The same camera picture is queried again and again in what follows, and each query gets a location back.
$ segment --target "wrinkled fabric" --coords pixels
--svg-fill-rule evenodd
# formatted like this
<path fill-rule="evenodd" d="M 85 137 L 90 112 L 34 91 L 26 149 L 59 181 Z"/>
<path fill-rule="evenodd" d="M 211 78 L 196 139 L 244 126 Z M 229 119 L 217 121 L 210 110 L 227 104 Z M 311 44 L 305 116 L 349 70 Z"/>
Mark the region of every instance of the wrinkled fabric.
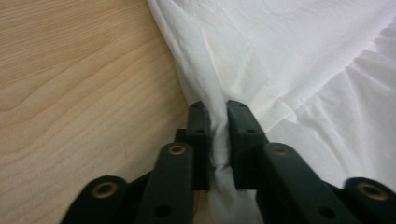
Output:
<path fill-rule="evenodd" d="M 211 191 L 195 223 L 262 223 L 236 191 L 225 102 L 247 104 L 271 142 L 323 180 L 365 176 L 396 190 L 396 2 L 148 0 L 190 104 L 214 134 Z"/>

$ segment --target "wood grain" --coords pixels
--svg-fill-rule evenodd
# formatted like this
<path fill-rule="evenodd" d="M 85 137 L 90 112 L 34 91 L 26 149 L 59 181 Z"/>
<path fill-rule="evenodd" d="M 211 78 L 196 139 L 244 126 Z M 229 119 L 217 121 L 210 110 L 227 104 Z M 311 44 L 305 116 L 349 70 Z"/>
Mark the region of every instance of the wood grain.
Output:
<path fill-rule="evenodd" d="M 131 181 L 187 105 L 145 0 L 0 5 L 0 223 L 59 223 L 101 175 Z"/>

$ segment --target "table surface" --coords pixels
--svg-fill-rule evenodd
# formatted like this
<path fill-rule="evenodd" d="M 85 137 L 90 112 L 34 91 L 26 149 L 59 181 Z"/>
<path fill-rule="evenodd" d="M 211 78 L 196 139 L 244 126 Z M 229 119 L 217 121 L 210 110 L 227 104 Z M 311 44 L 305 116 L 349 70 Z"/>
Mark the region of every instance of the table surface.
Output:
<path fill-rule="evenodd" d="M 101 175 L 149 171 L 187 104 L 146 0 L 0 6 L 0 222 L 59 223 Z"/>

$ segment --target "wooden table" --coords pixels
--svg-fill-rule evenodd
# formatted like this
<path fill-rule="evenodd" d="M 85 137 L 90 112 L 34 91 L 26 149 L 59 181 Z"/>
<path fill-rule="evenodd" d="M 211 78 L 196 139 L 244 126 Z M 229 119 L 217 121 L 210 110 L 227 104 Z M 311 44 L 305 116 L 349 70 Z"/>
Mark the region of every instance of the wooden table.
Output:
<path fill-rule="evenodd" d="M 0 59 L 0 223 L 59 223 L 88 182 L 139 177 L 185 126 L 146 0 L 4 0 Z"/>

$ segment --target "white cloth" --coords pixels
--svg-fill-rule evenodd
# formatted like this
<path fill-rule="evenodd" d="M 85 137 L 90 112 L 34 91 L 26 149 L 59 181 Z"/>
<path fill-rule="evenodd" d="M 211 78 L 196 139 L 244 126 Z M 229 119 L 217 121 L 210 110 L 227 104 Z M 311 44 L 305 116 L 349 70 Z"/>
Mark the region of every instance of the white cloth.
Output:
<path fill-rule="evenodd" d="M 271 142 L 325 181 L 396 190 L 396 2 L 148 0 L 189 103 L 203 101 L 216 171 L 195 223 L 261 223 L 228 166 L 225 102 L 247 104 Z"/>

